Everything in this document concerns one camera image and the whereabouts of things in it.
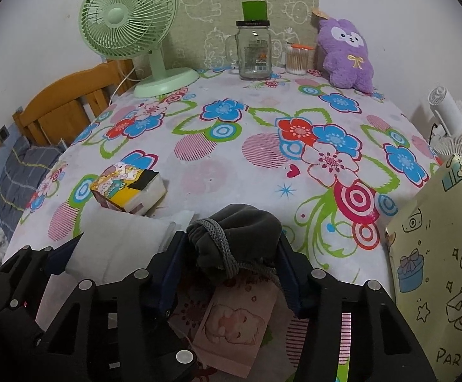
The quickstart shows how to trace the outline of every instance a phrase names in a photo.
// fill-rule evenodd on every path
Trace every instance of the chair backrest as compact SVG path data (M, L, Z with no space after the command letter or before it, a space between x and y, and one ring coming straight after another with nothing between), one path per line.
M78 99L84 96L97 117L109 104L109 96L103 89L118 86L123 80L121 73L127 75L132 67L131 60L113 60L65 76L36 95L24 111L14 113L14 122L37 145L56 145L61 138L71 144L89 125ZM125 81L118 93L125 93L131 86L130 81Z

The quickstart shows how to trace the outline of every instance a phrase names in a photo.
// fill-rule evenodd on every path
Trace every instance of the glass mason jar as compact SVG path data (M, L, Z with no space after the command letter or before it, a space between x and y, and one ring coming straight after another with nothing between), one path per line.
M245 80L269 79L272 74L272 37L268 20L237 21L238 33L226 40L226 58L238 67L240 77ZM236 50L232 47L236 41Z

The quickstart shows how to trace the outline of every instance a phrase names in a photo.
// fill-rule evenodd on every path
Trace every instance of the fan stand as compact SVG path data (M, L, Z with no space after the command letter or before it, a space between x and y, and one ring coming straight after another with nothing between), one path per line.
M160 49L149 52L151 76L141 80L134 89L136 98L153 98L184 88L197 79L199 74L188 67L166 70Z

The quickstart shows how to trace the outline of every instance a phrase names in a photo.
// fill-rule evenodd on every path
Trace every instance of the table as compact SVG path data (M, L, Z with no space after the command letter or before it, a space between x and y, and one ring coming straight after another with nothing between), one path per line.
M196 83L158 98L126 93L97 117L39 186L5 258L83 232L99 205L89 185L126 160L164 179L168 192L154 216L188 209L207 217L250 204L273 213L314 267L350 283L376 279L392 294L385 225L438 167L397 106L377 91L334 88L318 71L276 69L259 82L225 68L199 73ZM187 334L205 308L191 291L173 318ZM292 325L299 323L279 300L249 380L294 373L297 354L285 349ZM212 372L196 380L234 380Z

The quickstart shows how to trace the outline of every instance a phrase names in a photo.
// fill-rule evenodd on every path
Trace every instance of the gray pillow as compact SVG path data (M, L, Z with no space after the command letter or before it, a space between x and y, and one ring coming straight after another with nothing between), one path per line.
M33 193L60 155L56 146L30 146L24 136L15 142L0 177L0 224L8 240Z

